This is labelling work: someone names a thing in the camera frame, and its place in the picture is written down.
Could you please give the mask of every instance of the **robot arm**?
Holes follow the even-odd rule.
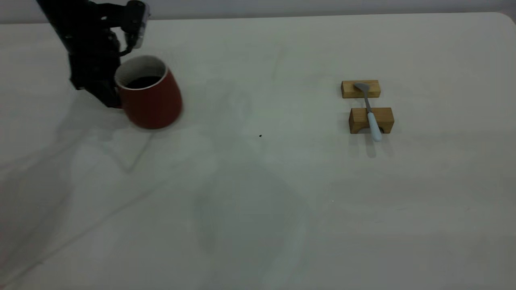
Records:
[[[131,0],[126,6],[96,4],[88,0],[37,0],[68,51],[70,80],[108,107],[120,107],[114,80],[120,56],[137,49],[149,17],[149,6]],[[121,27],[127,48],[110,28]]]

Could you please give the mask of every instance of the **mug rim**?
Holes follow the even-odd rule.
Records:
[[[118,77],[117,77],[117,74],[119,73],[119,70],[120,70],[121,68],[123,68],[123,67],[124,67],[124,68],[125,68],[125,67],[127,67],[127,65],[130,65],[130,64],[131,64],[131,62],[139,61],[139,60],[142,60],[142,59],[145,59],[145,58],[147,58],[147,59],[152,58],[152,59],[154,59],[154,60],[157,60],[157,61],[160,63],[160,65],[162,65],[162,66],[164,66],[164,67],[165,67],[165,71],[163,72],[163,75],[161,76],[161,78],[160,78],[157,82],[153,83],[152,85],[150,85],[150,86],[148,86],[148,87],[144,87],[144,88],[132,89],[132,88],[128,88],[127,86],[122,85],[122,84],[119,82]],[[167,77],[167,75],[168,75],[168,71],[169,71],[169,69],[168,69],[167,64],[166,64],[164,61],[162,61],[161,59],[159,59],[158,57],[153,56],[153,55],[140,55],[140,56],[136,56],[136,57],[133,57],[133,58],[131,58],[131,59],[128,59],[128,60],[124,61],[124,62],[123,62],[123,63],[122,63],[118,68],[117,68],[117,70],[115,71],[115,77],[114,77],[114,79],[115,79],[115,83],[117,84],[117,86],[119,86],[120,88],[122,88],[122,89],[124,89],[124,90],[129,90],[129,91],[141,91],[141,90],[147,90],[147,89],[149,89],[149,88],[152,88],[152,87],[154,87],[154,86],[159,85],[159,84],[160,84],[160,83],[165,79],[165,77]]]

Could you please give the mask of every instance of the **spoon handle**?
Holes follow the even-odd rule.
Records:
[[[382,140],[382,133],[376,122],[375,114],[373,114],[373,112],[367,113],[367,119],[369,120],[369,127],[371,128],[371,137],[374,141],[380,142]]]

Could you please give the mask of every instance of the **wall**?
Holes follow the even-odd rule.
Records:
[[[124,4],[126,0],[98,1]],[[508,9],[516,0],[147,0],[153,19],[298,15],[478,12]],[[0,0],[0,23],[44,22],[36,0]]]

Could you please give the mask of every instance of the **wooden block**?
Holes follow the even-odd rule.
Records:
[[[380,84],[377,80],[345,80],[342,82],[342,97],[345,99],[351,98],[363,98],[364,93],[354,86],[354,83],[365,83],[370,86],[368,98],[379,98],[380,97]]]
[[[378,127],[385,134],[391,132],[392,126],[394,125],[394,116],[392,115],[391,108],[372,108],[375,114],[376,122]],[[367,119],[366,108],[353,108],[349,114],[349,130],[352,134],[358,133],[361,129],[369,128],[369,120]]]

